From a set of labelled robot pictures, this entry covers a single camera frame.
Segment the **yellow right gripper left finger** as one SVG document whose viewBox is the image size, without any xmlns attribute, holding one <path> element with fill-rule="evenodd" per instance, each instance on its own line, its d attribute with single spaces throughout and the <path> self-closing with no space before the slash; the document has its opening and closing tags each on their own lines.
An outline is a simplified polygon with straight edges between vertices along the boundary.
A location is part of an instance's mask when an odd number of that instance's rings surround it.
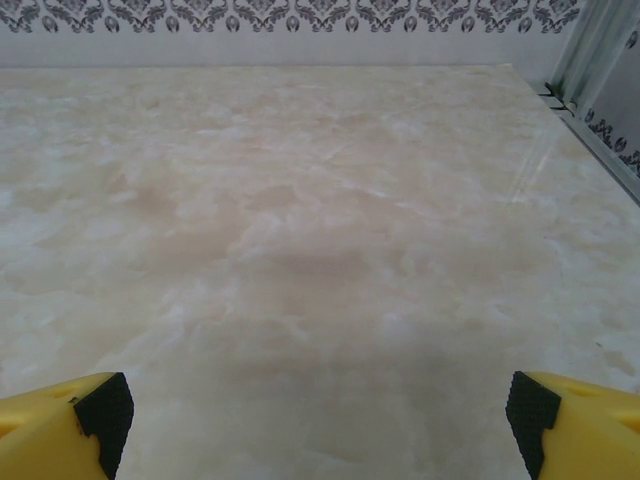
<svg viewBox="0 0 640 480">
<path fill-rule="evenodd" d="M 134 417 L 122 372 L 1 400 L 3 479 L 114 479 Z"/>
</svg>

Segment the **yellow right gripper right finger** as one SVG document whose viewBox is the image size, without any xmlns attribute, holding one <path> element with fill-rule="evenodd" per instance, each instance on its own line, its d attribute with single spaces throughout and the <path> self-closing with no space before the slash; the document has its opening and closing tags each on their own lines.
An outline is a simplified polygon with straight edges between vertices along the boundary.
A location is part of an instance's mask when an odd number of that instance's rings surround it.
<svg viewBox="0 0 640 480">
<path fill-rule="evenodd" d="M 517 371 L 506 417 L 532 479 L 639 477 L 637 394 Z"/>
</svg>

